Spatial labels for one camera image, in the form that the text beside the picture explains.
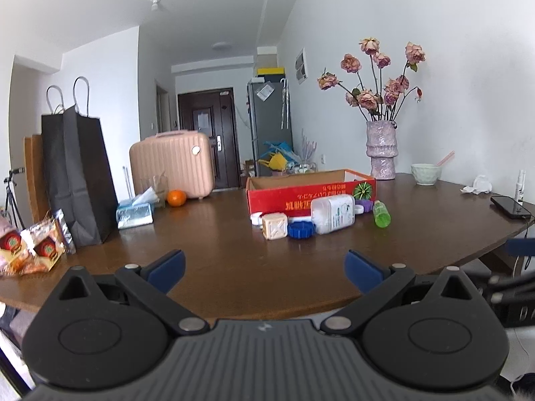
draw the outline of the bag handle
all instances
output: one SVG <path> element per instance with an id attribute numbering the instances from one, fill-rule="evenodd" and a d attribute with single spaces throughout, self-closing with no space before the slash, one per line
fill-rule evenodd
<path id="1" fill-rule="evenodd" d="M 185 134 L 186 132 L 197 132 L 197 131 L 190 131 L 190 130 L 174 130 L 174 131 L 166 131 L 166 132 L 159 132 L 156 134 L 156 138 L 160 137 L 171 137 L 171 136 L 177 136 L 179 134 Z"/>
<path id="2" fill-rule="evenodd" d="M 62 99 L 61 104 L 56 107 L 55 111 L 52 109 L 52 105 L 50 104 L 50 97 L 48 95 L 50 89 L 56 89 L 60 93 L 60 96 Z M 59 86 L 56 86 L 55 84 L 53 84 L 52 86 L 49 86 L 49 88 L 46 90 L 46 103 L 48 104 L 48 108 L 50 108 L 50 114 L 59 113 L 57 110 L 60 106 L 62 108 L 60 111 L 65 111 L 65 103 L 63 102 L 63 92 Z"/>
<path id="3" fill-rule="evenodd" d="M 86 111 L 87 111 L 87 117 L 89 117 L 89 80 L 86 77 L 78 77 L 76 80 L 74 80 L 74 84 L 72 85 L 72 98 L 74 99 L 74 109 L 77 113 L 80 112 L 80 108 L 78 106 L 78 102 L 76 101 L 76 83 L 78 80 L 84 80 L 87 84 L 87 104 L 86 104 Z"/>

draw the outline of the snack package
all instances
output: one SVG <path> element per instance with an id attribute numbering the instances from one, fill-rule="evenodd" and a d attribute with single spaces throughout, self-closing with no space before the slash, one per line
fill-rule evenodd
<path id="1" fill-rule="evenodd" d="M 18 274 L 26 265 L 29 251 L 17 229 L 0 217 L 0 275 Z"/>
<path id="2" fill-rule="evenodd" d="M 46 219 L 20 234 L 0 218 L 0 276 L 49 272 L 66 252 L 55 219 Z"/>
<path id="3" fill-rule="evenodd" d="M 58 226 L 60 227 L 60 231 L 62 233 L 62 241 L 63 244 L 65 244 L 67 253 L 69 255 L 76 253 L 76 246 L 74 245 L 74 241 L 72 241 L 71 231 L 69 231 L 67 222 L 65 221 L 65 215 L 63 214 L 63 210 L 57 210 L 53 215 L 56 221 L 58 222 Z"/>

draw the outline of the pink suitcase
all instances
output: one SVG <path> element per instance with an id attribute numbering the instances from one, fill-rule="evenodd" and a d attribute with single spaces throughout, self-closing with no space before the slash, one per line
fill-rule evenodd
<path id="1" fill-rule="evenodd" d="M 210 142 L 197 131 L 169 131 L 147 137 L 130 148 L 130 166 L 136 194 L 142 179 L 165 172 L 169 190 L 183 190 L 188 198 L 210 194 L 215 185 Z"/>

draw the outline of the pink rose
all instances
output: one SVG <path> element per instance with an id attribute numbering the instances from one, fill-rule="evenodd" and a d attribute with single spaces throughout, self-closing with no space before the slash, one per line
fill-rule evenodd
<path id="1" fill-rule="evenodd" d="M 346 93 L 346 101 L 352 107 L 358 107 L 357 99 L 353 95 L 351 95 L 351 93 L 349 93 L 349 92 Z"/>
<path id="2" fill-rule="evenodd" d="M 378 65 L 379 69 L 383 69 L 390 64 L 390 57 L 385 53 L 377 53 L 373 56 L 373 61 Z"/>
<path id="3" fill-rule="evenodd" d="M 394 105 L 396 103 L 396 101 L 398 100 L 398 97 L 399 97 L 399 93 L 394 93 L 394 92 L 387 91 L 385 93 L 385 97 L 384 97 L 385 104 L 386 105 Z"/>
<path id="4" fill-rule="evenodd" d="M 409 64 L 418 64 L 425 61 L 425 53 L 422 51 L 422 47 L 409 42 L 405 47 L 405 55 Z"/>
<path id="5" fill-rule="evenodd" d="M 330 88 L 334 87 L 338 83 L 339 83 L 339 81 L 336 78 L 336 75 L 335 74 L 331 74 L 329 72 L 324 73 L 318 79 L 319 88 L 322 89 L 322 90 L 330 89 Z"/>
<path id="6" fill-rule="evenodd" d="M 358 103 L 369 112 L 377 108 L 377 98 L 371 93 L 371 90 L 364 90 L 357 96 Z"/>
<path id="7" fill-rule="evenodd" d="M 362 39 L 359 44 L 360 50 L 367 55 L 376 55 L 379 52 L 379 41 L 375 38 Z"/>
<path id="8" fill-rule="evenodd" d="M 403 90 L 409 88 L 409 79 L 405 75 L 400 75 L 396 80 L 401 84 Z"/>
<path id="9" fill-rule="evenodd" d="M 392 92 L 396 95 L 403 93 L 404 89 L 398 80 L 389 79 L 385 85 L 385 92 Z"/>
<path id="10" fill-rule="evenodd" d="M 360 71 L 362 65 L 356 57 L 353 57 L 351 54 L 346 54 L 343 57 L 343 60 L 340 63 L 342 69 L 349 73 L 355 73 Z"/>

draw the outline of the refrigerator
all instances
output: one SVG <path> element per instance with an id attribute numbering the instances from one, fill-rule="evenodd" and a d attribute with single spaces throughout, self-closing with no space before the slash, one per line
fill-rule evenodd
<path id="1" fill-rule="evenodd" d="M 263 101 L 256 95 L 265 83 L 249 83 L 247 95 L 249 99 L 249 121 L 251 126 L 252 154 L 255 161 L 256 176 L 271 176 L 271 169 L 258 160 L 263 158 L 269 161 L 269 156 L 262 156 L 270 148 L 264 142 L 286 142 L 293 149 L 292 124 L 288 116 L 286 128 L 286 113 L 284 114 L 283 129 L 280 129 L 283 115 L 283 84 L 271 83 L 274 91 Z"/>

